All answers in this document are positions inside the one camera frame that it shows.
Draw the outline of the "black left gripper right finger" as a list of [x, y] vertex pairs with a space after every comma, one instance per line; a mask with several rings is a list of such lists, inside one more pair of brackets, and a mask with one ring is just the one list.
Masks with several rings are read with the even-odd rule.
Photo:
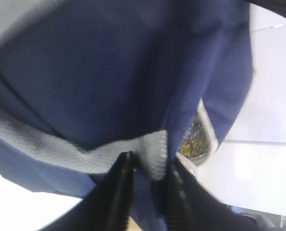
[[257, 224], [234, 214], [212, 197], [181, 164], [166, 173], [166, 224], [169, 231], [259, 231]]

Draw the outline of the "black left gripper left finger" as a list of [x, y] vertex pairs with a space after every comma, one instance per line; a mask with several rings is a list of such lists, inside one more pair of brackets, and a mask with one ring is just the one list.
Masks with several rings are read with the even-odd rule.
[[134, 184], [134, 154], [119, 155], [107, 175], [79, 204], [43, 231], [125, 231]]

